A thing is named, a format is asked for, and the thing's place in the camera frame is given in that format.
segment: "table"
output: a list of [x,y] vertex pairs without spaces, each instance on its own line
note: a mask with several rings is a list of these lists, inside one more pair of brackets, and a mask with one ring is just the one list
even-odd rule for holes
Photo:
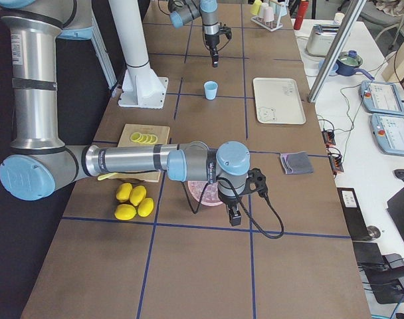
[[[218,68],[201,44],[201,22],[173,30],[152,5],[144,20],[151,66],[167,74],[162,110],[107,106],[94,137],[115,146],[126,123],[168,125],[171,143],[203,140],[212,148],[236,140],[251,167],[267,176],[286,234],[271,241],[243,218],[231,227],[223,206],[193,215],[181,186],[162,175],[147,184],[156,212],[118,221],[120,182],[76,183],[23,318],[369,318],[352,241],[330,171],[289,17],[269,33],[250,22],[248,5],[219,5],[233,30]],[[252,79],[294,78],[307,122],[256,121]],[[203,83],[219,83],[217,98]],[[284,175],[280,152],[305,150],[314,173]],[[270,232],[278,223],[258,196],[244,198]]]
[[[318,61],[322,58],[309,56],[305,51],[307,37],[316,23],[330,24],[332,21],[304,20],[299,31],[295,31],[298,47],[301,52],[308,84],[314,83],[318,71]],[[356,22],[352,33],[344,47],[345,51],[356,50],[363,58],[362,68],[372,71],[378,81],[386,67],[385,58],[371,37],[363,22]],[[360,84],[367,80],[364,75],[329,77],[316,101],[316,111],[325,119],[334,123],[336,128],[347,130],[351,124],[346,116],[347,104],[340,94],[340,89]],[[404,100],[404,90],[398,84],[399,93]],[[360,105],[358,88],[345,90],[344,94],[350,101],[350,116],[353,118]],[[375,225],[381,230],[380,238],[374,240],[383,255],[398,253],[404,257],[404,242],[387,212],[387,200],[393,197],[404,183],[393,175],[393,170],[404,168],[404,157],[383,154],[378,148],[369,125],[370,115],[363,106],[359,109],[347,145],[343,174],[335,179],[337,187],[355,189],[366,225]],[[338,149],[344,151],[348,133],[336,132]],[[379,305],[373,294],[367,295],[372,314],[391,314],[394,305]]]

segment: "toaster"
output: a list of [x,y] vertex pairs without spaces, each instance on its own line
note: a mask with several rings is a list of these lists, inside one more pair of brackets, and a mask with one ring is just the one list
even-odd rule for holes
[[312,56],[326,56],[339,27],[339,25],[314,25],[308,38],[307,53]]

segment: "red bottle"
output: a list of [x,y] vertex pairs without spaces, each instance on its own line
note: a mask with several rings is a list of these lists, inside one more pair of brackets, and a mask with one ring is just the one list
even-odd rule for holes
[[308,0],[300,2],[300,5],[298,6],[298,11],[296,12],[294,30],[301,29],[302,20],[304,20],[304,17],[306,15],[308,4],[309,4]]

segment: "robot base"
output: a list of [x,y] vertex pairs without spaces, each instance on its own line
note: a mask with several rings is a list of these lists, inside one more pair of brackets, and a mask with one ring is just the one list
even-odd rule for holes
[[125,108],[163,108],[168,87],[168,78],[158,77],[153,70],[150,71],[151,81],[156,89],[153,90],[153,94],[146,97],[142,97],[142,94],[139,94],[138,78],[136,78],[136,90],[132,85],[128,70],[126,71],[122,85],[123,93],[118,101],[119,106]]

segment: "light blue cup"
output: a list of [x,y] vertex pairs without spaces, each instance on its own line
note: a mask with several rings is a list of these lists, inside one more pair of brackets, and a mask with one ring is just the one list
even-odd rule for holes
[[205,89],[205,97],[207,98],[207,100],[215,99],[217,95],[218,84],[214,81],[208,81],[205,82],[203,87]]

